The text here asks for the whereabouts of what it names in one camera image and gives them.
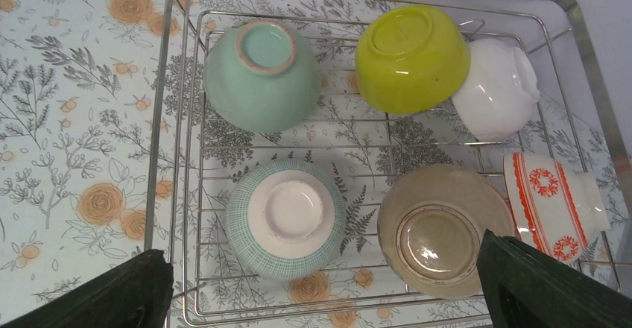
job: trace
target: black object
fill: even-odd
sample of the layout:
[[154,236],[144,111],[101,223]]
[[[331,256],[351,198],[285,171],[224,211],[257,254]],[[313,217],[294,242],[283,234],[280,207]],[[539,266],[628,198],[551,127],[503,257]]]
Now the black object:
[[487,230],[476,263],[494,328],[632,327],[632,300]]
[[148,250],[2,327],[161,327],[173,285],[163,252]]

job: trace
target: dishware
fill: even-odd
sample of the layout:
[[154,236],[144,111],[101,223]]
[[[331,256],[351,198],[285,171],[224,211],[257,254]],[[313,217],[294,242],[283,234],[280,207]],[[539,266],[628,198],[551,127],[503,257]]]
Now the dishware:
[[358,90],[368,104],[389,113],[416,113],[459,88],[470,67],[470,50],[446,13],[409,5],[367,27],[355,65]]
[[540,91],[525,52],[497,39],[469,44],[472,62],[452,103],[476,139],[489,142],[509,136],[533,115]]
[[572,262],[590,236],[610,229],[595,178],[549,157],[506,154],[505,184],[519,237],[561,262]]
[[226,30],[206,57],[203,83],[220,116],[256,133],[300,123],[315,107],[321,88],[307,40],[269,19]]
[[509,208],[485,178],[458,165],[410,171],[388,191],[378,214],[388,265],[407,284],[440,298],[481,292],[476,257],[485,229],[513,235]]
[[224,225],[239,262],[265,278],[295,280],[338,252],[345,218],[329,175],[307,162],[273,160],[240,179]]

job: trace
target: green bowl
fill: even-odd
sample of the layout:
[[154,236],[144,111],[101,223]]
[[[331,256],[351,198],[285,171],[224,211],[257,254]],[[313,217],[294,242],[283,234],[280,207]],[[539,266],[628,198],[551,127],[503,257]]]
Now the green bowl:
[[224,216],[239,262],[272,280],[295,280],[338,252],[347,207],[334,180],[299,160],[274,160],[246,174]]

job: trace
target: beige bowl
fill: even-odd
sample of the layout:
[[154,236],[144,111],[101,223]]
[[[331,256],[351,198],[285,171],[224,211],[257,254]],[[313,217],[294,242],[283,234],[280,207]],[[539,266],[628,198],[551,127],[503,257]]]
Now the beige bowl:
[[485,229],[512,236],[510,209],[485,178],[457,165],[407,173],[378,214],[388,265],[407,284],[439,298],[481,293],[476,259]]

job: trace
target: red stripe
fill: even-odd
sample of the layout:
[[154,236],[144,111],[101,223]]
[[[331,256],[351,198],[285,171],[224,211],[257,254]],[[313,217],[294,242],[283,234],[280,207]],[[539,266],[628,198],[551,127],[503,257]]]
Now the red stripe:
[[534,219],[531,216],[531,208],[527,202],[527,195],[525,190],[525,184],[522,181],[522,175],[520,174],[520,153],[513,153],[513,173],[516,177],[516,185],[518,186],[518,193],[520,196],[520,202],[522,203],[522,207],[525,208],[525,217],[527,218],[527,223],[529,225],[529,231],[531,231],[531,235],[533,236],[533,240],[535,243],[535,247],[544,252],[544,247],[542,246],[542,240],[540,240],[540,235],[536,230]]
[[537,213],[537,209],[535,207],[535,200],[533,199],[533,193],[531,192],[531,187],[529,186],[529,173],[527,171],[527,165],[525,163],[524,154],[520,154],[520,163],[522,165],[522,173],[523,173],[522,178],[524,179],[525,188],[527,188],[527,194],[528,194],[527,199],[529,199],[529,209],[531,210],[531,216],[533,217],[535,221],[535,224],[536,224],[535,226],[536,226],[536,230],[538,234],[542,236],[543,247],[544,247],[543,252],[551,256],[551,251],[552,251],[551,246],[549,244],[549,240],[546,239],[546,232],[544,231],[544,228],[542,226],[540,215],[538,215]]
[[564,198],[566,199],[566,207],[569,210],[569,214],[571,216],[571,221],[573,226],[575,227],[575,232],[579,237],[579,245],[582,249],[588,246],[588,240],[586,240],[586,235],[584,235],[584,229],[581,226],[581,221],[579,221],[579,215],[577,214],[577,208],[575,207],[575,203],[573,202],[571,191],[569,188],[569,184],[566,181],[566,172],[564,171],[564,167],[560,163],[555,163],[555,170],[557,171],[557,175],[560,176],[560,182],[562,184],[562,193],[564,193]]

